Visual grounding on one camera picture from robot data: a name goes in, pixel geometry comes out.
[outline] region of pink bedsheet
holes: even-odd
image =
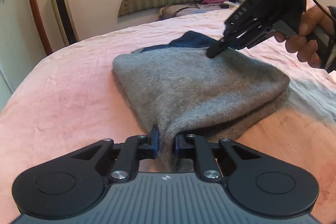
[[[142,133],[112,74],[112,60],[140,47],[169,43],[187,30],[219,39],[218,10],[140,25],[93,37],[42,60],[0,115],[0,223],[19,215],[11,184],[22,171],[110,137],[116,143]],[[319,181],[312,214],[336,221],[335,74],[313,70],[274,39],[243,52],[291,77],[291,97],[277,113],[250,128],[239,142],[298,165]],[[141,170],[159,170],[142,162]]]

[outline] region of metal screw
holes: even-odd
[[[111,177],[114,179],[124,179],[128,174],[125,171],[118,170],[111,173]]]
[[[203,173],[203,175],[208,179],[219,178],[219,172],[216,170],[207,170]]]

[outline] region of black cable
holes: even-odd
[[[322,11],[323,11],[323,13],[325,13],[326,15],[327,15],[327,17],[329,17],[332,21],[333,21],[333,23],[334,24],[336,24],[336,19],[335,18],[333,18],[325,9],[324,9],[324,7],[321,5],[321,4],[319,4],[318,2],[317,2],[317,0],[312,0],[313,2],[315,2],[315,4],[317,5],[317,7],[319,7]]]
[[[184,9],[188,9],[188,8],[193,8],[193,7],[194,7],[194,5],[189,5],[189,6],[187,6],[187,7],[182,7],[181,9],[178,9],[176,12],[173,12],[173,14],[171,15],[171,17],[172,17],[172,18],[173,18],[173,17],[176,17],[177,13],[181,12],[182,10],[184,10]]]

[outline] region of sleeve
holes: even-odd
[[[336,18],[336,7],[329,6],[328,8],[330,10],[330,13],[331,13],[332,17]],[[334,22],[334,30],[335,30],[334,37],[336,37],[336,22]]]

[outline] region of finger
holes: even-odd
[[[308,60],[308,65],[310,65],[312,68],[316,68],[316,69],[320,68],[321,60],[316,52],[313,53],[313,55]]]
[[[302,35],[294,35],[286,41],[286,50],[289,53],[296,53],[307,44],[307,38]]]
[[[316,40],[310,40],[299,52],[297,53],[297,58],[300,62],[308,62],[312,55],[317,51]]]
[[[287,37],[282,32],[276,32],[274,34],[274,38],[275,38],[276,41],[278,41],[280,43],[287,39]]]
[[[321,25],[329,34],[333,34],[333,22],[325,15],[325,13],[317,6],[307,10],[301,18],[299,27],[300,35],[310,34],[316,27]]]

